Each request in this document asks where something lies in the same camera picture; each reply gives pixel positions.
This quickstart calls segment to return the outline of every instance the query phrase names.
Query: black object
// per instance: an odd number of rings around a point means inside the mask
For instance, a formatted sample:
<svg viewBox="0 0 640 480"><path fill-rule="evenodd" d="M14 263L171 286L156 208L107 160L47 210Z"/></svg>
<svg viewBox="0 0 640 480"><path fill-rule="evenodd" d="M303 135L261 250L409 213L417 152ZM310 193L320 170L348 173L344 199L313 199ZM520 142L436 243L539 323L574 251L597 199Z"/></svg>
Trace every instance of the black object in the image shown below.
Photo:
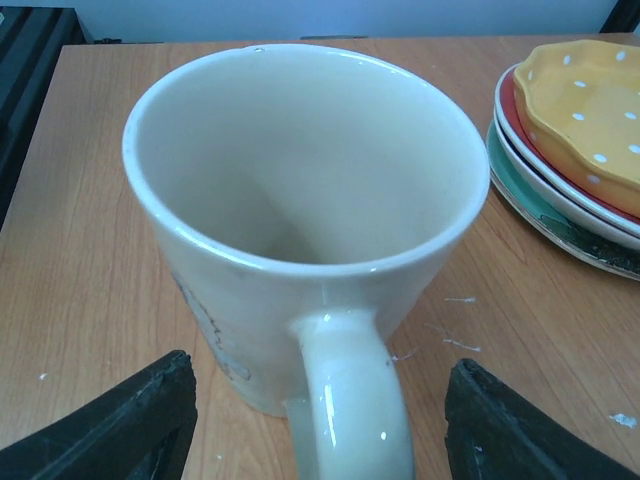
<svg viewBox="0 0 640 480"><path fill-rule="evenodd" d="M475 361L451 371L445 444L453 480L638 480Z"/></svg>
<svg viewBox="0 0 640 480"><path fill-rule="evenodd" d="M640 24L640 0L618 0L600 33L631 33Z"/></svg>
<svg viewBox="0 0 640 480"><path fill-rule="evenodd" d="M94 45L120 45L122 43L121 38L101 38L100 40L94 40Z"/></svg>
<svg viewBox="0 0 640 480"><path fill-rule="evenodd" d="M0 7L0 225L63 45L86 43L69 8Z"/></svg>
<svg viewBox="0 0 640 480"><path fill-rule="evenodd" d="M197 420L190 357L174 351L0 451L0 479L180 480Z"/></svg>

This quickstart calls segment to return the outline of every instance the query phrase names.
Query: wooden table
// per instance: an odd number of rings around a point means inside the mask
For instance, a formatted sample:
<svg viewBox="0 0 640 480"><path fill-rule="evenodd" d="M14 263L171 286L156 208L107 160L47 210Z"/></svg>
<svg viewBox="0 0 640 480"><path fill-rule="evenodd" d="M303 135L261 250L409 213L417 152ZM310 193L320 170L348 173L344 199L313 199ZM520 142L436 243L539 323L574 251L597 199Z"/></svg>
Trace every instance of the wooden table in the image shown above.
<svg viewBox="0 0 640 480"><path fill-rule="evenodd" d="M562 40L568 37L324 43L417 73L484 133L500 74L534 46ZM238 45L65 47L0 233L0 447L179 348L193 355L200 414L185 478L295 478L286 422L242 404L216 368L121 166L122 128L145 89L189 60ZM397 370L418 478L450 477L444 396L449 371L464 356L640 471L640 429L609 417L640 418L639 345L640 285L574 260L492 191L389 343L399 358L414 352Z"/></svg>

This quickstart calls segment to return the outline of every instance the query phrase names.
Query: plate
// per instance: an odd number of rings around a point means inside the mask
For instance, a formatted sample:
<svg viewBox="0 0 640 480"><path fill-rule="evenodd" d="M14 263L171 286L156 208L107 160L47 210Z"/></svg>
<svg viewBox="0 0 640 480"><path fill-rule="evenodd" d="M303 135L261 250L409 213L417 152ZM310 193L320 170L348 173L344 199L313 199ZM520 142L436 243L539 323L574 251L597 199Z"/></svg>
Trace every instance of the plate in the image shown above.
<svg viewBox="0 0 640 480"><path fill-rule="evenodd" d="M520 121L547 161L593 196L640 217L640 47L541 45L513 78Z"/></svg>
<svg viewBox="0 0 640 480"><path fill-rule="evenodd" d="M487 150L492 183L531 226L583 262L640 281L640 254L585 230L546 203L511 165L493 121L487 133Z"/></svg>
<svg viewBox="0 0 640 480"><path fill-rule="evenodd" d="M508 109L509 105L513 105L513 92L508 93L506 90L503 91L505 79L511 70L512 69L509 69L502 74L495 90L496 115L498 117L498 122L509 141L513 144L520 155L529 163L529 165L531 165L531 167L533 167L545 180L547 180L563 195L601 220L610 223L614 227L617 227L634 237L640 238L640 221L628 214L620 214L616 210L608 209L605 206L606 204L597 202L591 196L586 195L580 189L575 188L570 182L565 181L563 177L551 166L547 165L545 160L541 159L531 151L520 139L505 115L505 109Z"/></svg>
<svg viewBox="0 0 640 480"><path fill-rule="evenodd" d="M505 136L500 124L497 121L494 110L494 125L498 140L502 145L507 158L511 162L516 172L527 182L527 184L536 192L545 202L555 208L559 213L564 215L568 220L575 222L581 227L586 228L602 238L617 243L624 247L635 251L640 251L640 238L629 235L622 230L617 229L613 225L600 220L595 215L589 213L580 205L573 203L567 197L558 192L549 183L542 178L529 164L520 156L514 146Z"/></svg>

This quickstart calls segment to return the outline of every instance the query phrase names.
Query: mug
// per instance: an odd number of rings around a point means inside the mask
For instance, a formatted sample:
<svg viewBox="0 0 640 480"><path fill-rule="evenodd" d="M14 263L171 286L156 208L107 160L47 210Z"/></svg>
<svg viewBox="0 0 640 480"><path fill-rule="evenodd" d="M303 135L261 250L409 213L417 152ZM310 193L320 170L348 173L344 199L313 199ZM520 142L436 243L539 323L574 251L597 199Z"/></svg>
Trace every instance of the mug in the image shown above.
<svg viewBox="0 0 640 480"><path fill-rule="evenodd" d="M486 199L463 111L376 58L251 46L151 86L122 151L218 365L288 417L299 477L414 478L384 341Z"/></svg>

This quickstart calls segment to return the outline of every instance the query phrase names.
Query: plate rim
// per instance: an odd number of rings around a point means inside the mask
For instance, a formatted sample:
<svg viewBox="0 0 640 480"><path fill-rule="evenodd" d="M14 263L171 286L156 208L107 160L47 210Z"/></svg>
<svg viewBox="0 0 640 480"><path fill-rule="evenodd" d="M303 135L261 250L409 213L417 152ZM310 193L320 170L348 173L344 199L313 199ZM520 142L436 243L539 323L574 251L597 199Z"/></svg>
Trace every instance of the plate rim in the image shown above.
<svg viewBox="0 0 640 480"><path fill-rule="evenodd" d="M625 269L623 269L621 267L606 263L605 261L603 261L603 260L601 260L599 258L596 258L593 255L581 250L579 247L575 246L574 244L570 244L570 243L566 242L565 240L560 238L558 235L556 235L553 231L551 231L551 229L549 227L547 227L541 221L539 221L537 218L535 218L522 204L520 204L518 202L517 198L511 193L511 191L507 188L507 186L500 179L500 176L495 171L494 158L490 154L490 149L489 149L489 138L490 138L490 135L491 135L492 128L494 128L494 129L497 128L497 126L495 125L493 119L489 123L489 128L487 129L487 134L486 134L486 137L485 137L485 144L487 146L487 153L488 153L488 156L489 156L489 164L490 164L490 167L491 167L491 183L495 186L496 190L498 190L500 195L507 201L507 203L509 205L511 205L511 207L517 212L517 214L520 215L520 217L522 217L536 231L538 231L545 238L550 240L551 243L553 243L554 245L556 245L557 247L559 247L560 249L562 249L563 251L565 251L566 253L568 253L572 257L577 258L578 260L580 260L580 261L582 261L582 262L584 262L584 263L586 263L588 265L591 265L592 267L595 267L595 268L597 268L599 270L603 270L603 271L612 273L612 274L620 276L620 277L624 277L624 278L628 278L630 280L634 280L634 281L640 282L640 274L637 274L637 273L632 272L630 270L625 270ZM496 141L498 142L498 144L502 148L502 145L500 144L499 139L496 138ZM562 215L560 212L557 212L557 213L559 215L561 215L563 218L566 219L566 217L564 215Z"/></svg>

